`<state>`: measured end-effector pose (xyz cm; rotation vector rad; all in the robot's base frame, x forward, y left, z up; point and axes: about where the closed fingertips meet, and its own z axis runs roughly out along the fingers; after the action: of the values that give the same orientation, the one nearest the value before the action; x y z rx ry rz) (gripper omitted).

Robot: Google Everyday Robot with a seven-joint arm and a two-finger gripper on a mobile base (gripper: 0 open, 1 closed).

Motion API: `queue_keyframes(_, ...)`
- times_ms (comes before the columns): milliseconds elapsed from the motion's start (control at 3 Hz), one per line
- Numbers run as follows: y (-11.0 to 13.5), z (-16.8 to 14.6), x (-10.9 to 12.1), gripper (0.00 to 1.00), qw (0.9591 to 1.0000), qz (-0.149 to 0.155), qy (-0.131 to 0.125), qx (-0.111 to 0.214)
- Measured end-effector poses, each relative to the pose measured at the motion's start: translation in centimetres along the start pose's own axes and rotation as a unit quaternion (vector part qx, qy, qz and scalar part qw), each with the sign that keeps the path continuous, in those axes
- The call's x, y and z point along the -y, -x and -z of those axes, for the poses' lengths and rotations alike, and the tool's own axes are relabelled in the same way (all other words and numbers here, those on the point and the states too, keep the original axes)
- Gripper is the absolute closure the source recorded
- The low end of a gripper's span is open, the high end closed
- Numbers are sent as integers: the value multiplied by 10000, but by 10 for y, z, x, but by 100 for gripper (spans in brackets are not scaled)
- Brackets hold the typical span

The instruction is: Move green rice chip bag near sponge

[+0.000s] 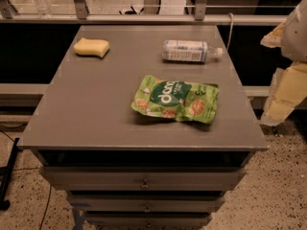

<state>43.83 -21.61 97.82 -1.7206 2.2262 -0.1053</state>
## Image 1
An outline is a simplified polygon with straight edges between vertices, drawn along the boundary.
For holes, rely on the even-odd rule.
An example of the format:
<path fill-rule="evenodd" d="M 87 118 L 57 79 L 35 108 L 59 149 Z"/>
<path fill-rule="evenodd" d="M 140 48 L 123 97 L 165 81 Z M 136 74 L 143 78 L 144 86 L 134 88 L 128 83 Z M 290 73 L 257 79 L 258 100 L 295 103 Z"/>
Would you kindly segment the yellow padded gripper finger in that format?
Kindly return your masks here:
<path fill-rule="evenodd" d="M 270 33 L 266 34 L 260 41 L 262 46 L 275 48 L 281 46 L 281 37 L 285 23 L 282 22 L 276 26 Z"/>
<path fill-rule="evenodd" d="M 260 123 L 269 127 L 282 124 L 307 98 L 307 64 L 294 62 L 287 69 L 277 68 Z"/>

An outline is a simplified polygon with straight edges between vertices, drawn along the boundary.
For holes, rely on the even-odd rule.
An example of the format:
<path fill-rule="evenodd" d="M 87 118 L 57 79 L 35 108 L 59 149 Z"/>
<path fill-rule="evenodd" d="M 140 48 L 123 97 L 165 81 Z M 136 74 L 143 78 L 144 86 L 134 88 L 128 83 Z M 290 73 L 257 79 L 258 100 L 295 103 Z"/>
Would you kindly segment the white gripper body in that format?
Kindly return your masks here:
<path fill-rule="evenodd" d="M 285 22 L 281 53 L 292 61 L 307 62 L 307 0 L 301 0 Z"/>

